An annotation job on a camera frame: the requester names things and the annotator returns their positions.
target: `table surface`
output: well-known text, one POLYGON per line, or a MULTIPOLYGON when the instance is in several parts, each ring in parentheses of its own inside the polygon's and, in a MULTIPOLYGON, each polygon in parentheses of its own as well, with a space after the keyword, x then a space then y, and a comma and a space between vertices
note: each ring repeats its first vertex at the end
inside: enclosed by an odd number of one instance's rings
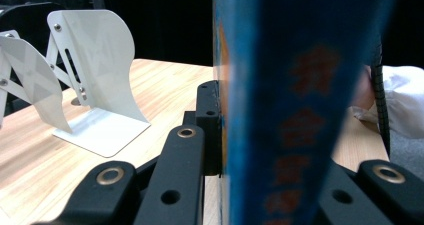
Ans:
MULTIPOLYGON (((52 220, 98 164, 121 160, 139 167, 159 155, 169 131, 181 125, 184 111, 195 110, 197 86, 212 79, 212 67, 134 60, 132 92, 151 126, 112 158, 53 136, 55 128, 43 123, 32 106, 5 117, 0 130, 0 224, 52 220)), ((88 111, 71 105, 72 90, 63 95, 68 121, 88 111)), ((363 160, 388 159, 376 126, 356 120, 350 109, 333 158, 351 170, 363 160)), ((217 177, 206 178, 205 196, 204 224, 218 224, 217 177)))

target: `wooden table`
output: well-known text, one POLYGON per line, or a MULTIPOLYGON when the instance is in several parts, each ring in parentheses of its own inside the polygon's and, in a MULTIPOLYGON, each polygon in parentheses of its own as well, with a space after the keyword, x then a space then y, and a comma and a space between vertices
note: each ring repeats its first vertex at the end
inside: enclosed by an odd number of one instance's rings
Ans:
MULTIPOLYGON (((134 60, 131 87, 151 127, 112 158, 103 158, 52 135, 30 106, 5 117, 0 130, 0 224, 30 224, 56 218, 84 176, 96 165, 121 160, 138 167, 159 155, 169 131, 181 125, 184 111, 195 110, 197 86, 213 79, 211 67, 134 60)), ((73 106, 64 91, 69 120, 88 108, 73 106)), ((379 134, 348 114, 335 161, 356 170, 360 161, 387 159, 379 134)), ((218 224, 217 177, 206 179, 205 224, 218 224)))

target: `gray fabric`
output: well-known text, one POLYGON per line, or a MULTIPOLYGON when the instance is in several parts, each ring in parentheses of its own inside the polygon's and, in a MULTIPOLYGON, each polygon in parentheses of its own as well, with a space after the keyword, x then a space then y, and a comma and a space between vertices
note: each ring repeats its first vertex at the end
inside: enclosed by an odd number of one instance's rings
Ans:
POLYGON ((424 139, 410 139, 390 131, 390 161, 406 168, 424 181, 424 139))

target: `white metal bookend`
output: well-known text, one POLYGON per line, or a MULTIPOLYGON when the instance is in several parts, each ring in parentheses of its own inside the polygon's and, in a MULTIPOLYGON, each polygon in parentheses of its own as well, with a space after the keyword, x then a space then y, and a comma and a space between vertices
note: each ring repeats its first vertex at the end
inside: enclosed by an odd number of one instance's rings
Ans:
POLYGON ((33 104, 47 124, 72 132, 62 111, 62 91, 45 58, 16 31, 0 33, 0 125, 7 93, 33 104), (22 86, 10 80, 11 69, 22 86))
POLYGON ((75 90, 81 105, 91 107, 69 122, 73 133, 58 129, 54 135, 111 157, 150 126, 131 92, 131 33, 121 18, 107 10, 56 11, 47 22, 51 30, 46 56, 50 66, 75 90), (67 76, 54 65, 58 53, 67 76))

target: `bolt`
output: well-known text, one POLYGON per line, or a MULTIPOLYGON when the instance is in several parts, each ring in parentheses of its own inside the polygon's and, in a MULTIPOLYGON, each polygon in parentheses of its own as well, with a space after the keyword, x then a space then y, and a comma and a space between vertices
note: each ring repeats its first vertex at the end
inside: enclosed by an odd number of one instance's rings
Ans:
POLYGON ((54 29, 57 31, 57 32, 60 32, 60 31, 62 31, 62 26, 60 26, 59 24, 55 24, 55 25, 53 25, 53 27, 54 27, 54 29))
POLYGON ((6 79, 0 80, 0 86, 5 87, 5 86, 7 86, 7 84, 8 84, 8 82, 7 82, 6 79))

